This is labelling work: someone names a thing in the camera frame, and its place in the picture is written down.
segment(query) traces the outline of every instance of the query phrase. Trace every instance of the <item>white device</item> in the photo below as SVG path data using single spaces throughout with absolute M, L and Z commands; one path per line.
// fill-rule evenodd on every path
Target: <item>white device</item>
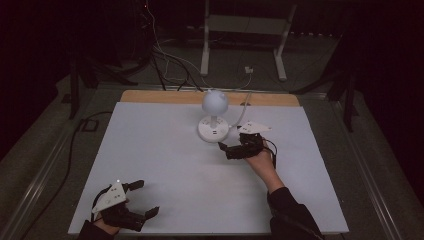
M 271 127 L 265 126 L 260 123 L 248 121 L 243 126 L 241 126 L 238 131 L 239 133 L 246 133 L 246 134 L 256 134 L 261 132 L 266 132 L 271 130 Z
M 218 90 L 208 90 L 203 97 L 202 109 L 209 116 L 204 117 L 199 122 L 200 138 L 211 143 L 221 142 L 227 137 L 230 129 L 227 121 L 219 117 L 228 110 L 227 96 Z
M 97 213 L 112 206 L 115 206 L 118 203 L 125 202 L 127 197 L 125 195 L 124 188 L 118 180 L 113 184 L 109 191 L 107 191 L 102 198 L 97 202 L 96 206 L 92 209 L 92 213 Z

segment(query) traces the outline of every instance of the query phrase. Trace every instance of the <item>white tabletop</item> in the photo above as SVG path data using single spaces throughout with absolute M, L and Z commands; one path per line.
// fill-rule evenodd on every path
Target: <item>white tabletop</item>
M 241 106 L 223 115 L 237 121 Z M 227 160 L 217 144 L 202 141 L 200 104 L 117 103 L 81 195 L 69 233 L 78 234 L 90 218 L 98 192 L 116 180 L 144 180 L 128 192 L 127 207 L 144 213 L 160 206 L 141 233 L 128 235 L 230 235 L 270 232 L 266 188 L 244 160 Z M 333 185 L 302 107 L 250 106 L 251 120 L 272 127 L 262 135 L 278 147 L 277 171 L 321 232 L 347 232 Z M 239 145 L 235 129 L 227 140 Z

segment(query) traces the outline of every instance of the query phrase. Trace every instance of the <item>white ball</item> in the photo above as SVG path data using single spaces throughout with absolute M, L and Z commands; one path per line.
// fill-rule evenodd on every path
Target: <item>white ball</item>
M 208 90 L 203 97 L 202 109 L 211 116 L 222 115 L 228 109 L 228 98 L 219 90 Z

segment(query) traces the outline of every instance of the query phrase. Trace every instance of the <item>wooden table edge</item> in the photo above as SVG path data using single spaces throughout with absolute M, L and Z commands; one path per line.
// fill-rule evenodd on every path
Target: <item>wooden table edge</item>
M 126 90 L 121 96 L 121 102 L 140 103 L 176 103 L 197 104 L 203 100 L 205 92 L 189 91 L 155 91 L 155 90 Z M 247 92 L 225 92 L 230 105 L 243 104 Z M 255 106 L 300 106 L 299 100 L 293 94 L 252 93 L 249 103 Z

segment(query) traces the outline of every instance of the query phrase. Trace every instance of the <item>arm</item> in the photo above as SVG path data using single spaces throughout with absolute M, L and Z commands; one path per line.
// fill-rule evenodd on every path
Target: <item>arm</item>
M 246 158 L 246 161 L 268 189 L 268 203 L 273 214 L 270 221 L 273 239 L 323 239 L 309 210 L 296 202 L 278 176 L 268 150 Z

